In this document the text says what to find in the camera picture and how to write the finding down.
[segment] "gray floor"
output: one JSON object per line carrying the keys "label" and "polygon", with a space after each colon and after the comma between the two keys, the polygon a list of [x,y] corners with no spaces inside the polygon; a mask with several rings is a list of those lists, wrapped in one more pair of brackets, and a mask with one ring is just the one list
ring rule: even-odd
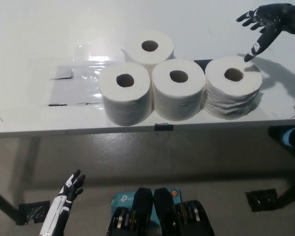
{"label": "gray floor", "polygon": [[[266,128],[0,139],[0,193],[15,206],[52,200],[77,168],[87,180],[66,236],[105,235],[112,196],[138,186],[175,186],[184,201],[200,200],[217,236],[295,236],[295,202],[252,213],[245,198],[282,193],[295,179],[295,159]],[[15,226],[0,212],[0,236],[35,236],[40,227]]]}

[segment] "table leg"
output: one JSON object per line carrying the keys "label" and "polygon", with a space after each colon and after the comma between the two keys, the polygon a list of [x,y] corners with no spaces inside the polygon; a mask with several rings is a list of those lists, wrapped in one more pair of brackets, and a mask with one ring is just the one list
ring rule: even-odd
{"label": "table leg", "polygon": [[11,203],[0,195],[0,210],[9,216],[17,225],[27,223],[25,215],[22,215]]}

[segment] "clear plastic wrap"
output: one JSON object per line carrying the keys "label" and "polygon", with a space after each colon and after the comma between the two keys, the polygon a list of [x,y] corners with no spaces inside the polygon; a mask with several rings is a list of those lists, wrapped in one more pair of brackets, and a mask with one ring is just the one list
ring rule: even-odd
{"label": "clear plastic wrap", "polygon": [[93,105],[103,109],[98,87],[99,74],[105,67],[123,61],[123,58],[90,54],[88,45],[80,45],[70,65],[58,67],[53,80],[49,106]]}

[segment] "white toilet paper roll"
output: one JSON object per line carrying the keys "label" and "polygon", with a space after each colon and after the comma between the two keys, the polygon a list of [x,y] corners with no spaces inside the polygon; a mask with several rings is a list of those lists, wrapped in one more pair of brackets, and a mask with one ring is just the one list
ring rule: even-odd
{"label": "white toilet paper roll", "polygon": [[162,32],[143,31],[127,39],[124,55],[125,61],[143,65],[151,74],[158,63],[173,58],[174,44]]}
{"label": "white toilet paper roll", "polygon": [[219,118],[242,117],[251,111],[261,83],[260,70],[242,57],[212,60],[206,67],[204,109]]}
{"label": "white toilet paper roll", "polygon": [[130,126],[151,113],[152,95],[148,71],[124,62],[105,68],[98,79],[107,117],[115,124]]}
{"label": "white toilet paper roll", "polygon": [[205,74],[195,62],[172,59],[158,64],[152,71],[152,84],[154,108],[161,117],[186,120],[200,110]]}

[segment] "black object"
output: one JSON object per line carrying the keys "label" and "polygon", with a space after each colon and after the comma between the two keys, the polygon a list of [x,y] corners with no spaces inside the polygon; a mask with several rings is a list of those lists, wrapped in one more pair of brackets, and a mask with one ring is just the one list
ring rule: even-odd
{"label": "black object", "polygon": [[295,125],[271,126],[268,135],[295,157]]}
{"label": "black object", "polygon": [[284,208],[295,201],[295,182],[278,197],[275,189],[246,193],[252,211],[268,211]]}
{"label": "black object", "polygon": [[155,124],[154,131],[173,131],[174,125],[168,123]]}
{"label": "black object", "polygon": [[212,61],[212,59],[206,59],[206,60],[195,60],[194,62],[196,64],[198,64],[202,70],[205,72],[206,71],[206,67],[209,64],[209,62]]}
{"label": "black object", "polygon": [[249,192],[246,196],[253,212],[276,209],[277,192],[274,188]]}
{"label": "black object", "polygon": [[250,61],[267,49],[282,31],[295,34],[295,5],[290,3],[263,5],[254,11],[246,12],[237,19],[238,22],[243,20],[246,20],[242,24],[244,27],[255,23],[251,30],[264,27],[260,31],[261,37],[244,58],[245,61]]}
{"label": "black object", "polygon": [[50,201],[20,204],[19,213],[26,218],[26,222],[33,220],[34,223],[42,223],[49,211]]}
{"label": "black object", "polygon": [[153,208],[152,191],[139,188],[132,208],[117,207],[111,219],[107,236],[145,236]]}
{"label": "black object", "polygon": [[174,205],[166,188],[156,189],[154,206],[163,236],[214,236],[207,214],[199,201]]}

